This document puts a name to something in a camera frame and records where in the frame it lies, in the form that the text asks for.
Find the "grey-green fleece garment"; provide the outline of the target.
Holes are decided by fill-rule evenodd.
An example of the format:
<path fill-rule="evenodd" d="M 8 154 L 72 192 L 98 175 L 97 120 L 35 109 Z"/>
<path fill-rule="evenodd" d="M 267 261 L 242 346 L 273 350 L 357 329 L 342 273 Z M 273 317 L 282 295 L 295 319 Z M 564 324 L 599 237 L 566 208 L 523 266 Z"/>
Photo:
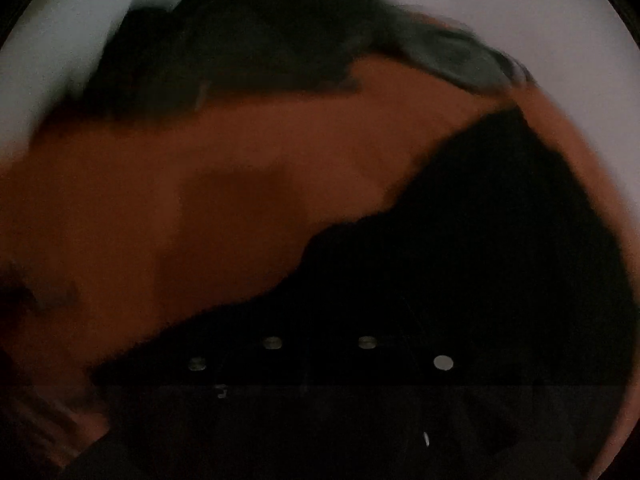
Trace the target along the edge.
<path fill-rule="evenodd" d="M 390 26 L 404 58 L 463 90 L 497 93 L 535 81 L 512 56 L 489 47 L 474 32 L 403 8 L 392 8 Z"/>

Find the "dark jeans pile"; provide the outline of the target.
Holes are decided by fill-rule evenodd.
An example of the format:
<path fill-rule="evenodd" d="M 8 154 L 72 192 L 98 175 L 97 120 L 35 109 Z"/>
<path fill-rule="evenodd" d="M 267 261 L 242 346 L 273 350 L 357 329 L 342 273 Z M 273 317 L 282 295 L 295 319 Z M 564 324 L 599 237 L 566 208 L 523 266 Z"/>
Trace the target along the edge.
<path fill-rule="evenodd" d="M 384 0 L 180 0 L 133 6 L 79 89 L 37 129 L 168 115 L 209 96 L 345 88 L 363 55 L 400 51 Z"/>

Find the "black sweatshirt with white logo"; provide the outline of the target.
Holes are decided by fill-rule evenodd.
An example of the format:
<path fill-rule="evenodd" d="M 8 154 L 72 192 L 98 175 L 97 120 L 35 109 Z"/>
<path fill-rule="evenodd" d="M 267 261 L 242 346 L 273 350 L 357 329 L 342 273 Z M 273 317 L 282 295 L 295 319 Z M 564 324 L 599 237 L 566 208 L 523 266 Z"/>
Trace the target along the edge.
<path fill-rule="evenodd" d="M 69 479 L 582 479 L 631 374 L 617 242 L 519 110 L 442 142 L 269 292 L 96 370 Z"/>

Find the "orange fleece bed blanket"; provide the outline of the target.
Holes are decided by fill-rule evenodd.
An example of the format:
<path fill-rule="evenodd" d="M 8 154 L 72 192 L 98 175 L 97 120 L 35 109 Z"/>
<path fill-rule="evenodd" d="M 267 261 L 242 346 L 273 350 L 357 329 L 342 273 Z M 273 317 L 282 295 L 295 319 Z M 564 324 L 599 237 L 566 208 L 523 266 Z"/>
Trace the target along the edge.
<path fill-rule="evenodd" d="M 536 84 L 476 96 L 373 56 L 354 71 L 354 93 L 56 128 L 2 172 L 3 478 L 68 479 L 111 428 L 99 367 L 269 292 L 316 235 L 389 210 L 442 142 L 506 110 L 567 163 L 617 242 L 639 312 L 638 228 Z M 583 479 L 611 465 L 638 419 L 639 321 L 620 409 Z"/>

